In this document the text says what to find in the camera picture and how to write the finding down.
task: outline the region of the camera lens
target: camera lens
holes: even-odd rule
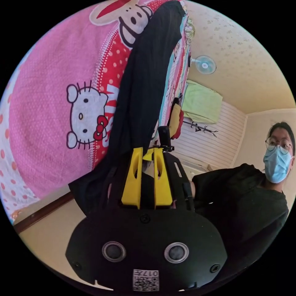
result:
[[[111,262],[120,262],[126,256],[124,246],[116,241],[110,241],[104,244],[102,253],[105,259]]]
[[[168,245],[164,251],[164,257],[170,263],[181,263],[187,259],[188,255],[188,247],[180,242]]]

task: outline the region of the yellow plastic bracket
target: yellow plastic bracket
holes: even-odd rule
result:
[[[155,207],[173,203],[170,183],[163,158],[162,148],[154,148],[154,201]]]
[[[121,202],[140,209],[143,148],[135,148],[131,158]]]
[[[147,153],[144,155],[143,160],[152,161],[153,148],[148,149]]]

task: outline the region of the blue surgical mask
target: blue surgical mask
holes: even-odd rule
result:
[[[288,174],[291,158],[291,154],[283,154],[279,146],[272,151],[267,149],[263,158],[267,180],[274,184],[283,181]]]

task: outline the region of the black jacket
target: black jacket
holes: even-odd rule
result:
[[[179,1],[164,3],[134,43],[120,84],[108,152],[93,171],[69,184],[85,215],[96,211],[104,181],[120,156],[137,147],[145,154],[149,148],[184,16]]]
[[[228,259],[214,281],[221,286],[258,260],[283,227],[288,216],[283,193],[261,188],[265,174],[242,164],[194,176],[195,211],[220,232]]]

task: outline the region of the white air conditioner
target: white air conditioner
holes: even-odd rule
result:
[[[191,180],[195,175],[199,175],[213,170],[208,163],[205,163],[198,159],[188,157],[175,151],[172,151],[171,154],[180,160],[189,180]]]

